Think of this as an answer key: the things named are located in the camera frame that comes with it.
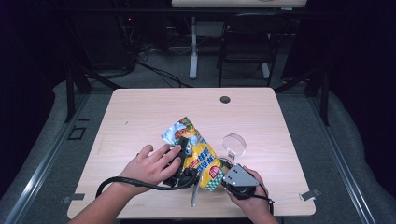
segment wooden tabletop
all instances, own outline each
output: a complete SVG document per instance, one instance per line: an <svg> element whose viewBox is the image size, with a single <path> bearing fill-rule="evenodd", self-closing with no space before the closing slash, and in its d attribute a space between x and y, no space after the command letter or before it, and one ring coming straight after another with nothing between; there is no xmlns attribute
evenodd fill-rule
<svg viewBox="0 0 396 224"><path fill-rule="evenodd" d="M173 7L305 7L306 0L172 0Z"/></svg>
<svg viewBox="0 0 396 224"><path fill-rule="evenodd" d="M228 96L230 103L220 101ZM275 201L276 216L309 216L313 201L300 194L309 191L274 91L270 88L191 88L116 90L107 107L91 154L71 202L74 217L94 200L99 185L118 175L141 148L164 144L161 135L178 120L188 117L219 157L226 155L222 139L241 135L247 150L235 162L256 170ZM243 217L223 189L200 189L190 207L192 188L150 190L133 198L119 218Z"/></svg>

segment gray carpet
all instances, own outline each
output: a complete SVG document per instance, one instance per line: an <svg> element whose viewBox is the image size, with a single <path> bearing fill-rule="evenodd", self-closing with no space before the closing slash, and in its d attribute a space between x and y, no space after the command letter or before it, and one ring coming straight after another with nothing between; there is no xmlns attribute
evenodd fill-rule
<svg viewBox="0 0 396 224"><path fill-rule="evenodd" d="M288 41L280 51L279 64L276 65L272 87L281 84L282 66L286 61L292 40ZM170 72L182 82L193 87L216 87L218 78L216 69L217 43L217 40L207 39L200 45L198 78L195 80L188 78L190 52L178 54L172 50L169 52L154 50L148 54L148 60L145 63ZM131 74L111 80L127 88L169 87L158 75L140 65L137 65ZM59 145L59 154L53 158L50 172L45 176L45 181L37 195L33 197L31 203L27 204L26 213L22 214L21 220L22 223L65 223L68 221L66 211L69 203L63 203L62 200L65 196L71 196L76 189L85 160L91 150L111 96L111 90L100 82L92 79L91 84L94 88L92 94L81 96L77 93L78 99L85 104L76 114L74 121L67 126L69 129L63 124L66 118L65 84L62 83L54 89L56 101L49 120L20 174L0 202L2 208L0 209L0 222L5 222L35 169L56 145L56 139L63 130L68 132L64 134L64 139ZM320 128L321 121L315 116L317 111L310 104L311 99L305 98L301 92L303 86L304 83L294 87L291 93L278 94L277 98L303 166L308 186L311 189L318 188L322 195L315 200L317 212L313 216L285 217L284 221L285 223L361 223L361 218L334 163L326 134ZM376 222L391 223L396 220L394 198L375 182L373 174L364 161L364 148L359 132L342 104L332 94L329 120L334 137L342 149L352 174L361 187L362 194ZM73 127L85 129L80 140L67 139L71 133L70 129ZM222 221L224 220L181 220L178 223L221 223ZM238 220L238 223L243 222L248 223L244 219Z"/></svg>

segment colorful plastic package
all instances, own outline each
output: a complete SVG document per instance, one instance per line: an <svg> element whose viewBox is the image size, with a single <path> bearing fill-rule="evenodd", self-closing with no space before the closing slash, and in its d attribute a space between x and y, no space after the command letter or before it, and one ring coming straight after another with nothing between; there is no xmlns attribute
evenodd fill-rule
<svg viewBox="0 0 396 224"><path fill-rule="evenodd" d="M183 168L195 168L199 172L203 171L200 188L213 191L225 175L221 169L222 163L217 158L215 151L187 117L166 130L162 139L171 146L176 146L180 136L189 139Z"/></svg>

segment black chair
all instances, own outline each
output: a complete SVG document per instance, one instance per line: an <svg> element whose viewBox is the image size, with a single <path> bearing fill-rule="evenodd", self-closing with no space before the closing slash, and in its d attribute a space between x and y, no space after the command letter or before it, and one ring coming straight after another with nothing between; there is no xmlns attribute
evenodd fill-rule
<svg viewBox="0 0 396 224"><path fill-rule="evenodd" d="M218 58L219 87L223 63L271 64L267 86L270 86L280 39L289 21L277 13L240 13L231 16L223 26Z"/></svg>

